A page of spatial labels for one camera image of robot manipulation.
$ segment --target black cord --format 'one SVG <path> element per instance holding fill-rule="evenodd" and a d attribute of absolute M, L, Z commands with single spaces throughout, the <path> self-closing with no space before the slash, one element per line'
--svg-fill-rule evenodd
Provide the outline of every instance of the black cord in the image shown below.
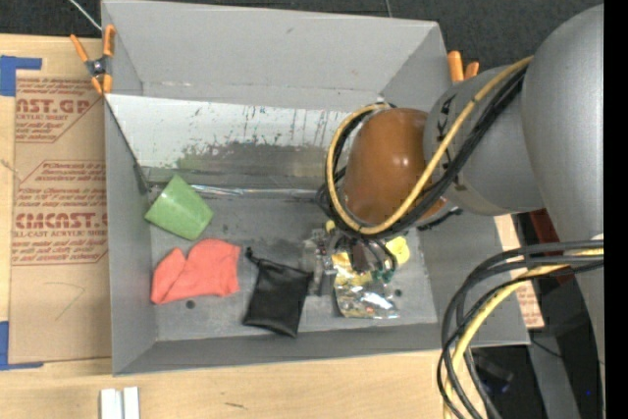
<path fill-rule="evenodd" d="M 469 311 L 469 313 L 466 316 L 462 314 L 463 306 L 464 306 L 464 299 L 466 298 L 466 294 L 471 288 L 475 287 L 478 283 L 496 274 L 502 274 L 503 272 L 506 272 L 508 270 L 519 269 L 521 268 L 522 265 L 545 265 L 545 264 L 553 264 L 556 262 L 565 263 L 565 264 L 566 263 L 576 264 L 576 263 L 592 263 L 593 262 L 594 264 L 598 264 L 596 267 L 599 267 L 601 264 L 603 264 L 603 260 L 601 261 L 598 257 L 592 257 L 592 256 L 533 257 L 533 255 L 539 255 L 539 254 L 552 252 L 552 251 L 559 251 L 559 250 L 583 249 L 583 248 L 600 247 L 600 246 L 603 246 L 603 240 L 572 241 L 572 242 L 563 242 L 563 243 L 560 243 L 560 242 L 541 243 L 537 245 L 524 246 L 522 248 L 519 248 L 517 250 L 511 250 L 509 252 L 500 253 L 485 260 L 482 264 L 480 264 L 478 267 L 474 269 L 474 271 L 469 275 L 469 277 L 467 277 L 467 280 L 465 281 L 463 286 L 453 296 L 453 298 L 451 299 L 451 302 L 449 303 L 449 306 L 447 307 L 445 311 L 443 326 L 442 326 L 443 328 L 442 340 L 443 340 L 444 351 L 448 352 L 448 349 L 445 350 L 445 348 L 447 348 L 451 344 L 451 341 L 455 340 L 457 335 L 461 334 L 462 331 L 464 330 L 465 319 L 468 320 L 471 316 L 471 313 L 477 311 L 478 306 L 483 305 L 484 301 L 490 298 L 491 294 L 488 293 L 487 295 L 482 297 L 480 300 L 478 300 L 474 304 L 474 307 Z M 506 263 L 506 264 L 500 263 L 500 262 L 503 262 L 504 260 L 515 258 L 517 256 L 526 258 L 526 260 L 524 262 L 519 261 L 519 262 L 513 262 L 513 263 Z M 585 268 L 581 267 L 576 270 L 579 272 L 582 272 Z M 568 272 L 560 271 L 559 273 L 563 275 L 563 274 L 571 274 L 571 272 L 572 270 L 569 270 Z M 503 284 L 502 286 L 497 287 L 497 289 L 502 288 L 511 283 L 516 283 L 518 281 L 530 281 L 530 280 L 531 278 L 522 279 L 522 280 L 513 280 L 512 282 L 507 282 L 506 284 Z M 447 334 L 449 332 L 449 326 L 451 323 L 452 313 L 453 313 L 454 308 L 456 308 L 456 314 L 457 314 L 456 321 L 458 323 L 458 329 L 448 339 Z M 470 363 L 472 364 L 472 357 L 471 357 L 470 350 L 467 350 L 467 352 L 465 353 L 465 361 L 467 362 L 467 365 L 469 365 Z M 453 368 L 450 362 L 450 358 L 448 356 L 444 357 L 444 362 L 445 362 L 445 366 L 447 367 L 448 373 L 454 374 Z M 482 396 L 487 407 L 491 409 L 492 413 L 496 413 L 495 417 L 498 418 L 499 414 L 497 410 L 496 409 L 494 410 L 494 405 L 492 404 L 492 401 L 490 397 L 488 396 L 488 394 L 486 392 L 483 393 L 484 389 L 482 387 L 482 383 L 479 379 L 479 376 L 477 375 L 477 372 L 475 372 L 475 375 L 474 375 L 473 370 L 474 370 L 474 367 L 472 366 L 470 375 L 476 388 L 478 388 L 478 392 Z M 461 401 L 465 405 L 465 408 L 467 409 L 473 408 L 472 404 L 468 400 L 468 397 L 466 397 L 466 394 L 464 393 L 461 386 L 459 385 L 457 377 L 455 375 L 451 375 L 450 380 L 451 380 L 452 388 L 455 389 L 456 393 L 460 396 Z"/>
<path fill-rule="evenodd" d="M 564 270 L 562 270 L 562 271 L 555 271 L 555 272 L 551 272 L 551 273 L 547 273 L 547 274 L 544 274 L 544 275 L 540 275 L 540 276 L 534 277 L 534 279 L 555 278 L 555 277 L 559 277 L 559 276 L 564 276 L 566 274 L 580 274 L 580 273 L 583 273 L 583 272 L 586 272 L 586 271 L 591 271 L 591 270 L 603 267 L 603 259 L 600 260 L 597 257 L 589 257 L 589 258 L 591 258 L 592 263 L 590 265 L 588 265 L 588 266 L 582 266 L 582 267 L 570 269 L 568 271 L 564 271 Z M 498 287 L 495 287 L 495 288 L 492 288 L 491 290 L 489 290 L 477 302 L 474 303 L 474 305 L 471 307 L 471 309 L 465 315 L 465 317 L 463 319 L 463 323 L 458 326 L 458 328 L 456 329 L 454 334 L 452 334 L 451 337 L 449 337 L 447 339 L 447 341 L 444 343 L 443 351 L 442 351 L 441 356 L 439 358 L 439 363 L 438 363 L 438 368 L 437 368 L 437 383 L 438 383 L 439 390 L 440 390 L 440 392 L 441 392 L 441 394 L 443 396 L 443 399 L 444 399 L 445 403 L 447 404 L 447 406 L 449 407 L 451 412 L 454 413 L 454 415 L 456 415 L 457 417 L 463 418 L 464 416 L 455 407 L 455 405 L 453 404 L 451 399 L 446 395 L 445 385 L 444 385 L 444 382 L 443 382 L 443 366 L 444 365 L 447 368 L 447 375 L 449 376 L 451 387 L 452 387 L 452 389 L 454 391 L 456 391 L 456 393 L 460 397 L 460 400 L 465 405 L 465 408 L 467 408 L 467 410 L 474 417 L 474 419 L 478 419 L 478 418 L 482 419 L 482 416 L 478 413 L 478 411 L 475 409 L 473 404 L 470 402 L 468 396 L 464 392 L 464 389 L 460 385 L 460 382 L 459 382 L 459 380 L 458 380 L 458 378 L 457 378 L 457 376 L 456 376 L 456 374 L 455 374 L 455 372 L 453 370 L 453 365 L 452 365 L 452 361 L 451 361 L 451 355 L 449 353 L 450 347 L 464 333 L 464 331 L 466 330 L 469 322 L 473 319 L 473 317 L 477 314 L 477 312 L 486 304 L 486 302 L 489 301 L 489 299 L 493 295 L 495 295 L 499 290 L 501 290 L 504 287 L 508 287 L 510 285 L 515 285 L 515 284 L 518 284 L 518 283 L 525 283 L 527 281 L 530 281 L 531 279 L 532 278 L 516 278 L 514 280 L 505 282 L 505 283 L 499 285 Z"/>
<path fill-rule="evenodd" d="M 556 358 L 560 358 L 562 359 L 562 356 L 560 356 L 560 354 L 558 354 L 555 351 L 552 351 L 549 347 L 545 347 L 544 345 L 542 345 L 540 342 L 536 342 L 534 340 L 534 338 L 532 338 L 532 344 L 535 345 L 536 347 L 538 347 L 539 349 L 542 349 L 543 351 L 545 351 L 547 354 L 551 354 L 552 356 L 556 357 Z"/>
<path fill-rule="evenodd" d="M 603 241 L 601 240 L 585 240 L 585 241 L 572 241 L 568 243 L 541 243 L 536 245 L 524 246 L 516 250 L 511 250 L 508 252 L 503 252 L 496 254 L 492 257 L 489 257 L 485 261 L 483 261 L 479 266 L 477 266 L 471 274 L 467 277 L 465 283 L 460 287 L 460 289 L 456 292 L 456 294 L 451 299 L 449 306 L 447 307 L 443 320 L 443 331 L 442 331 L 442 340 L 443 345 L 445 346 L 447 339 L 447 334 L 449 332 L 449 326 L 451 323 L 451 319 L 453 317 L 453 309 L 457 308 L 458 314 L 458 324 L 463 322 L 463 318 L 460 317 L 460 307 L 464 305 L 464 299 L 466 298 L 466 294 L 472 288 L 474 288 L 481 281 L 494 276 L 496 274 L 502 274 L 508 270 L 518 269 L 523 264 L 522 262 L 508 263 L 502 264 L 504 260 L 516 258 L 516 257 L 531 257 L 533 255 L 539 255 L 547 252 L 557 251 L 559 249 L 582 249 L 587 247 L 597 247 L 603 245 Z M 558 257 L 562 259 L 562 262 L 566 262 L 567 257 Z M 482 387 L 479 379 L 474 380 L 474 384 L 479 389 L 479 392 L 482 393 Z M 491 407 L 489 403 L 491 403 L 490 398 L 487 396 L 488 407 Z"/>

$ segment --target black bag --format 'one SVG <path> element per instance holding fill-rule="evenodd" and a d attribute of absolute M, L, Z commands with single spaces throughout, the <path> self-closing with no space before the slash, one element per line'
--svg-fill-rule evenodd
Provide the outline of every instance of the black bag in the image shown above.
<path fill-rule="evenodd" d="M 312 273 L 253 257 L 250 248 L 246 257 L 258 274 L 242 323 L 295 338 Z"/>

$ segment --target yellow object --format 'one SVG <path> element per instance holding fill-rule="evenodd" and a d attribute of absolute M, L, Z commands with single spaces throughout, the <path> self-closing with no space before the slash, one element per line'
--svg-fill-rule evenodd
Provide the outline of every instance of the yellow object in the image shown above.
<path fill-rule="evenodd" d="M 439 148 L 437 149 L 437 151 L 434 153 L 434 156 L 432 157 L 432 159 L 428 163 L 427 167 L 425 168 L 425 171 L 423 172 L 423 174 L 421 175 L 421 177 L 417 181 L 416 185 L 414 186 L 414 188 L 412 189 L 410 194 L 403 201 L 403 203 L 399 206 L 399 208 L 387 220 L 385 220 L 382 224 L 379 224 L 377 226 L 365 227 L 365 226 L 361 225 L 359 222 L 356 222 L 344 210 L 342 204 L 340 203 L 340 200 L 339 200 L 339 197 L 338 197 L 338 192 L 336 191 L 336 187 L 335 187 L 335 185 L 333 183 L 333 180 L 334 180 L 334 151 L 336 149 L 336 144 L 339 142 L 339 140 L 340 140 L 340 138 L 341 138 L 345 128 L 348 126 L 348 124 L 353 119 L 355 119 L 358 116 L 365 115 L 365 114 L 367 114 L 369 112 L 373 112 L 373 111 L 376 111 L 376 110 L 382 110 L 382 109 L 388 108 L 389 106 L 386 105 L 386 104 L 369 105 L 367 107 L 364 107 L 364 108 L 354 112 L 350 116 L 348 116 L 340 124 L 340 127 L 338 128 L 338 130 L 336 131 L 336 134 L 332 138 L 332 143 L 331 143 L 330 149 L 328 151 L 327 163 L 326 163 L 326 180 L 327 180 L 328 186 L 329 186 L 330 197 L 331 197 L 331 200 L 332 200 L 332 204 L 334 205 L 334 209 L 340 215 L 340 217 L 342 218 L 342 221 L 347 226 L 349 226 L 351 229 L 353 229 L 354 231 L 358 231 L 359 233 L 362 233 L 362 234 L 364 234 L 366 236 L 371 236 L 371 235 L 376 235 L 377 233 L 381 233 L 383 231 L 386 231 L 395 222 L 397 222 L 401 217 L 403 217 L 403 215 L 405 215 L 407 213 L 407 211 L 410 208 L 410 206 L 412 206 L 412 204 L 414 203 L 416 198 L 419 196 L 421 191 L 427 185 L 430 177 L 432 176 L 432 174 L 436 170 L 436 167 L 438 166 L 439 162 L 441 161 L 441 158 L 444 156 L 447 148 L 449 147 L 449 144 L 453 141 L 453 138 L 457 135 L 458 131 L 462 127 L 462 123 L 464 123 L 464 121 L 467 119 L 467 117 L 469 117 L 469 115 L 471 114 L 471 112 L 475 108 L 476 104 L 479 101 L 481 101 L 484 98 L 486 98 L 486 96 L 491 92 L 491 90 L 493 90 L 497 85 L 499 85 L 504 79 L 506 79 L 510 75 L 514 74 L 515 72 L 523 69 L 531 61 L 532 61 L 532 57 L 528 57 L 528 58 L 524 58 L 523 60 L 520 60 L 517 63 L 511 65 L 507 69 L 505 69 L 502 72 L 500 72 L 499 74 L 497 74 L 494 78 L 489 80 L 489 82 L 487 82 L 484 85 L 484 87 L 482 87 L 482 89 L 480 89 L 473 96 L 473 98 L 469 101 L 469 103 L 467 103 L 467 105 L 464 107 L 464 109 L 462 109 L 462 111 L 460 112 L 460 115 L 456 118 L 454 123 L 451 125 L 451 129 L 445 135 L 445 138 L 443 139 L 443 141 L 439 145 Z"/>
<path fill-rule="evenodd" d="M 394 255 L 396 263 L 399 266 L 405 264 L 410 258 L 410 247 L 403 236 L 397 236 L 395 239 L 391 239 L 386 243 L 386 248 Z"/>
<path fill-rule="evenodd" d="M 356 273 L 351 267 L 351 260 L 349 254 L 346 251 L 335 253 L 332 255 L 332 262 L 336 268 L 336 279 L 334 283 L 336 285 L 352 285 L 354 287 L 361 287 L 367 283 L 373 281 L 371 273 Z"/>

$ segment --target gray metal box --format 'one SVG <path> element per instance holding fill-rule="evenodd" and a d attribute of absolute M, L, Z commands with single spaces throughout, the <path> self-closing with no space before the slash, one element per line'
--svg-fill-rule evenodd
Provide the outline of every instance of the gray metal box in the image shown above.
<path fill-rule="evenodd" d="M 215 211 L 203 236 L 296 265 L 325 223 L 312 194 L 340 121 L 380 99 L 429 111 L 450 86 L 436 23 L 130 0 L 103 0 L 102 19 L 117 31 L 105 109 L 114 374 L 440 347 L 449 298 L 501 250 L 491 218 L 408 235 L 398 319 L 343 318 L 310 295 L 294 340 L 241 324 L 256 277 L 243 253 L 240 292 L 152 304 L 157 263 L 193 243 L 143 218 L 178 173 Z M 478 338 L 525 341 L 516 302 Z"/>

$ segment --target green plastic cup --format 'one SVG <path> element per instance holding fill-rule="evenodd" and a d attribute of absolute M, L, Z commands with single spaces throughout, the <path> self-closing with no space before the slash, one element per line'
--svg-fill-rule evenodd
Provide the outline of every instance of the green plastic cup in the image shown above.
<path fill-rule="evenodd" d="M 214 212 L 202 197 L 179 175 L 174 175 L 144 218 L 174 235 L 194 240 L 213 216 Z"/>

